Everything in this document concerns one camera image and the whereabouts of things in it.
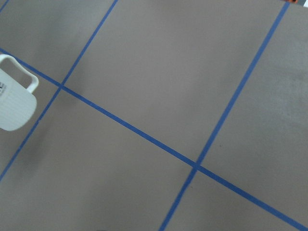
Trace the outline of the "white mug grey inside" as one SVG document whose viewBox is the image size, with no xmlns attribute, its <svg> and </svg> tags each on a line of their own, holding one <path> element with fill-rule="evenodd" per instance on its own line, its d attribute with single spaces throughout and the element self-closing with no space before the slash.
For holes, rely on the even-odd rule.
<svg viewBox="0 0 308 231">
<path fill-rule="evenodd" d="M 4 60 L 10 60 L 16 68 L 31 78 L 31 83 L 25 88 L 6 72 L 0 71 L 0 128 L 14 131 L 24 126 L 36 110 L 37 99 L 33 92 L 38 87 L 39 80 L 14 57 L 2 54 L 0 61 Z"/>
</svg>

